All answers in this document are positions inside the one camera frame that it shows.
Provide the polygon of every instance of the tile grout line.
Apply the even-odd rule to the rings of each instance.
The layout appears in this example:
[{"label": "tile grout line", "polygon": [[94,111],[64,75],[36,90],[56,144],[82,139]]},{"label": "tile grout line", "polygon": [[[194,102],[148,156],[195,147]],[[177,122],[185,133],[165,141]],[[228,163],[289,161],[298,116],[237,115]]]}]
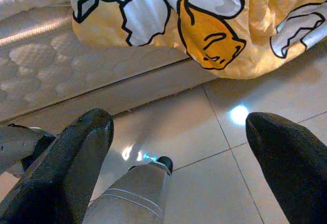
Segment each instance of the tile grout line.
[{"label": "tile grout line", "polygon": [[177,169],[174,169],[173,172],[175,172],[175,171],[177,171],[177,170],[180,170],[180,169],[183,169],[183,168],[186,168],[187,166],[190,166],[190,165],[193,165],[193,164],[199,163],[199,162],[201,162],[201,161],[203,161],[203,160],[206,160],[206,159],[212,158],[213,156],[217,156],[217,155],[222,154],[222,153],[227,152],[227,151],[230,151],[230,149],[220,151],[220,152],[218,152],[218,153],[216,153],[216,154],[213,154],[213,155],[211,155],[211,156],[207,156],[207,157],[205,157],[205,158],[199,159],[199,160],[197,160],[197,161],[195,161],[195,162],[192,162],[192,163],[190,163],[190,164],[187,164],[187,165],[184,165],[184,166],[179,167],[179,168],[177,168]]},{"label": "tile grout line", "polygon": [[240,166],[239,166],[239,163],[237,162],[236,157],[235,157],[235,155],[234,155],[234,153],[233,153],[233,150],[232,150],[232,149],[236,148],[237,146],[235,146],[234,148],[232,148],[232,147],[230,146],[230,144],[229,144],[229,142],[228,142],[228,139],[227,139],[227,136],[225,135],[225,132],[224,132],[224,130],[223,130],[223,128],[222,128],[222,126],[221,126],[221,124],[220,124],[220,122],[219,122],[218,116],[217,116],[217,114],[216,114],[216,112],[215,112],[215,110],[214,110],[214,107],[213,107],[212,103],[211,103],[211,100],[209,99],[209,96],[208,96],[208,94],[207,94],[207,92],[206,92],[206,90],[205,90],[203,84],[202,84],[201,86],[202,86],[202,89],[203,89],[203,91],[204,91],[204,93],[205,93],[205,95],[206,95],[206,98],[208,99],[208,102],[209,102],[209,104],[210,104],[210,107],[211,107],[211,109],[213,110],[213,112],[214,112],[214,114],[215,114],[215,117],[216,117],[216,119],[217,119],[217,121],[218,121],[218,124],[219,124],[219,126],[220,126],[220,129],[221,129],[221,131],[222,131],[223,134],[224,134],[225,140],[226,140],[226,142],[227,142],[227,144],[228,144],[228,146],[229,146],[229,150],[230,150],[230,152],[231,152],[231,154],[232,154],[232,156],[233,156],[233,158],[234,158],[234,160],[235,160],[235,162],[236,162],[236,165],[237,165],[237,168],[239,169],[239,172],[241,173],[242,179],[243,179],[243,181],[244,181],[244,183],[245,183],[245,186],[246,186],[246,188],[247,188],[247,190],[248,190],[248,192],[249,192],[249,194],[250,194],[250,196],[251,196],[251,198],[252,198],[253,204],[254,204],[254,206],[255,206],[255,208],[256,208],[256,211],[258,212],[258,215],[259,215],[259,217],[260,217],[260,219],[261,219],[261,222],[262,222],[263,224],[265,224],[265,223],[264,223],[264,220],[263,220],[263,218],[262,218],[262,216],[261,216],[261,213],[260,213],[260,211],[259,211],[259,209],[258,209],[258,207],[257,207],[257,205],[256,205],[256,203],[255,203],[255,201],[254,201],[254,198],[253,198],[253,196],[252,196],[252,193],[251,193],[251,191],[250,191],[250,188],[249,188],[249,186],[247,185],[247,183],[246,183],[246,181],[245,181],[245,178],[244,178],[244,176],[243,176],[243,173],[242,173],[242,171],[241,171],[241,168],[240,168]]},{"label": "tile grout line", "polygon": [[220,122],[219,122],[219,119],[218,119],[218,117],[217,117],[217,114],[216,114],[216,112],[215,112],[215,110],[214,110],[214,107],[213,107],[213,105],[212,105],[212,103],[211,103],[211,101],[210,101],[210,99],[209,99],[208,94],[206,93],[206,90],[205,90],[203,84],[201,84],[201,87],[202,87],[202,90],[204,91],[205,96],[206,96],[206,98],[207,98],[207,100],[208,100],[208,102],[209,102],[209,105],[210,105],[210,107],[211,107],[211,110],[212,110],[213,113],[215,114],[215,117],[216,117],[216,119],[217,119],[217,122],[218,122],[218,124],[219,124],[219,127],[220,127],[221,131],[223,132],[223,135],[224,135],[224,137],[225,137],[225,140],[226,140],[226,142],[227,142],[227,144],[228,144],[228,146],[229,146],[229,149],[231,149],[231,146],[230,146],[230,144],[229,144],[229,142],[228,142],[227,136],[225,135],[225,132],[224,132],[224,130],[223,130],[223,128],[222,128],[222,126],[221,126],[221,124],[220,124]]},{"label": "tile grout line", "polygon": [[244,142],[244,143],[242,143],[241,145],[237,145],[237,146],[235,146],[235,147],[232,147],[231,149],[234,149],[234,148],[237,148],[237,147],[239,147],[239,146],[243,146],[243,145],[245,145],[245,144],[247,144],[248,142]]},{"label": "tile grout line", "polygon": [[319,117],[319,116],[321,116],[321,115],[324,115],[325,113],[327,113],[327,111],[324,111],[324,112],[322,112],[322,113],[320,113],[320,114],[314,115],[314,116],[312,116],[312,117],[310,117],[310,118],[303,119],[303,120],[301,120],[301,121],[299,121],[299,122],[297,122],[297,123],[305,122],[305,121],[307,121],[307,120],[310,120],[310,119],[313,119],[313,118]]},{"label": "tile grout line", "polygon": [[250,194],[250,196],[251,196],[251,198],[252,198],[252,201],[253,201],[253,203],[254,203],[254,206],[255,206],[255,208],[256,208],[258,214],[259,214],[259,217],[260,217],[262,223],[265,224],[265,222],[264,222],[264,220],[263,220],[263,218],[262,218],[262,216],[261,216],[261,213],[260,213],[260,211],[259,211],[259,208],[258,208],[258,206],[256,205],[256,203],[255,203],[255,201],[254,201],[254,198],[253,198],[253,195],[252,195],[252,193],[251,193],[251,191],[250,191],[250,188],[249,188],[249,186],[248,186],[247,183],[246,183],[246,180],[245,180],[244,175],[243,175],[243,173],[242,173],[242,171],[241,171],[241,168],[240,168],[240,166],[239,166],[239,163],[238,163],[237,160],[236,160],[236,157],[235,157],[235,155],[234,155],[234,153],[233,153],[233,150],[230,150],[230,151],[231,151],[231,154],[233,155],[233,158],[234,158],[234,160],[235,160],[235,162],[236,162],[236,165],[237,165],[237,167],[238,167],[238,169],[239,169],[239,172],[241,173],[241,176],[242,176],[242,178],[243,178],[243,181],[244,181],[244,183],[245,183],[245,186],[246,186],[246,188],[247,188],[247,190],[248,190],[248,192],[249,192],[249,194]]}]

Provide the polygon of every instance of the cartoon print blanket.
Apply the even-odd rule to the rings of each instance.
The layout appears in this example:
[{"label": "cartoon print blanket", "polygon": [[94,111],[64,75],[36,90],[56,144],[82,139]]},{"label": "cartoon print blanket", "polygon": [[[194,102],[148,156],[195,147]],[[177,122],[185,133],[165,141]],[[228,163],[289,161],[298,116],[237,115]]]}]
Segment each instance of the cartoon print blanket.
[{"label": "cartoon print blanket", "polygon": [[327,36],[326,0],[71,0],[93,46],[170,46],[218,77],[272,71]]}]

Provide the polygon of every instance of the mattress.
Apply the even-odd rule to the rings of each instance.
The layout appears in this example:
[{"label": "mattress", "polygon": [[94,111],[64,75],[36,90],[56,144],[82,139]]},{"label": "mattress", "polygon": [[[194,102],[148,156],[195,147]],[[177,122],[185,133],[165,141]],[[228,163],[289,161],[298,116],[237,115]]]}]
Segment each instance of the mattress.
[{"label": "mattress", "polygon": [[0,22],[0,121],[187,58],[173,48],[91,48],[71,14],[44,7]]}]

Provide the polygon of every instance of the cartoon egg character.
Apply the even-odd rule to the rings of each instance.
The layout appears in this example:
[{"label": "cartoon egg character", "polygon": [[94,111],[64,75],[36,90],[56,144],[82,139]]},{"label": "cartoon egg character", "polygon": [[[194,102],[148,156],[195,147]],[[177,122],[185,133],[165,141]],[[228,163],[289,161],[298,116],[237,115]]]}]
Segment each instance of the cartoon egg character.
[{"label": "cartoon egg character", "polygon": [[222,17],[179,1],[179,33],[187,53],[205,69],[222,70],[245,48]]}]

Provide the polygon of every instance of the tile floor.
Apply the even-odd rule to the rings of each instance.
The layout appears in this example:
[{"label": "tile floor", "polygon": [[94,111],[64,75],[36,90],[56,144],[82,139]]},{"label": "tile floor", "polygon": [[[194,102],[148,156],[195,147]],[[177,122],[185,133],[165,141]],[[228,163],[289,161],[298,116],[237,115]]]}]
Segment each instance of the tile floor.
[{"label": "tile floor", "polygon": [[[115,118],[113,145],[92,199],[132,165],[175,163],[165,224],[288,223],[245,136],[251,111],[307,126],[327,144],[325,43],[254,80],[219,79]],[[0,176],[0,199],[16,179]]]}]

